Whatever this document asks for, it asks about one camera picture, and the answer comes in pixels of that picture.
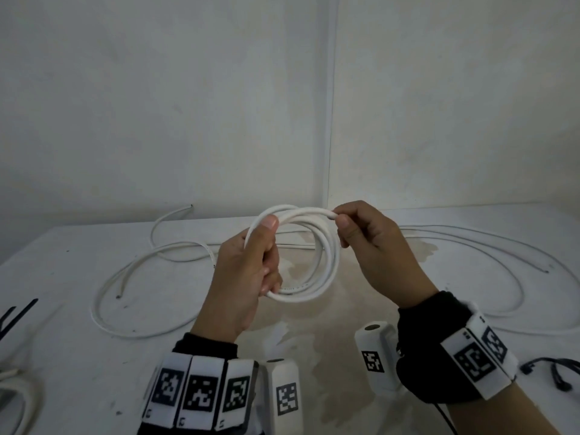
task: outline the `white wall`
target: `white wall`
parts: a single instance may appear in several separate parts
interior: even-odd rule
[[[55,224],[323,204],[330,1],[0,0],[0,262]]]
[[[580,0],[340,0],[329,205],[580,214]]]

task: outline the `right hand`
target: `right hand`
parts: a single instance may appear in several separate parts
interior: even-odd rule
[[[369,284],[400,308],[438,292],[425,275],[397,224],[364,201],[334,209],[340,244],[352,247]]]

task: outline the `wrist-mounted tracker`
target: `wrist-mounted tracker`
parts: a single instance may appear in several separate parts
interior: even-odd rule
[[[475,304],[439,292],[399,312],[396,372],[420,400],[488,400],[515,380],[517,359]]]
[[[169,353],[156,372],[142,421],[171,429],[243,434],[258,363]]]

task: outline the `left hand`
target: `left hand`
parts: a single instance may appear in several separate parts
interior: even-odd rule
[[[221,245],[214,278],[192,334],[233,343],[252,323],[258,298],[280,290],[278,226],[278,218],[268,215],[245,248],[247,229]]]

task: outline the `table surface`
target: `table surface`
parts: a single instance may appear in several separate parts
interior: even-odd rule
[[[580,223],[548,205],[385,213],[399,224],[452,224],[503,234],[542,248],[570,269],[580,269]],[[251,217],[169,221],[159,227],[156,238],[159,243],[184,238],[224,241],[251,221]],[[187,328],[152,339],[118,339],[91,322],[89,306],[105,279],[149,249],[151,226],[57,227],[0,266],[0,312],[39,299],[0,344],[2,366],[23,368],[42,389],[43,402],[32,435],[136,432],[154,366]],[[304,233],[286,234],[284,239],[310,241]],[[431,239],[412,240],[412,247],[439,288],[473,299],[481,307],[502,309],[517,302],[513,281],[483,254]],[[509,247],[550,264],[523,246]],[[311,254],[283,250],[285,279],[299,277]],[[527,290],[522,312],[496,323],[547,329],[580,321],[580,288],[561,269],[555,266],[549,275],[543,275],[501,253],[493,254],[509,262]],[[200,307],[212,272],[208,259],[178,264],[150,259],[134,273],[123,299],[114,299],[112,294],[105,297],[103,316],[118,327],[138,331],[178,322]],[[371,393],[353,336],[372,320],[396,322],[396,308],[368,286],[352,251],[343,250],[338,276],[321,298],[303,304],[260,301],[251,329],[238,340],[240,357],[296,360],[301,370],[305,433],[449,433],[436,411],[413,396],[389,402]],[[579,334],[498,333],[520,361],[540,356],[580,359]],[[518,382],[562,435],[572,435],[580,427],[580,378],[563,371],[575,387],[568,394],[554,388],[548,366],[537,366],[532,375],[521,375]],[[0,414],[2,433],[11,417],[9,410]]]

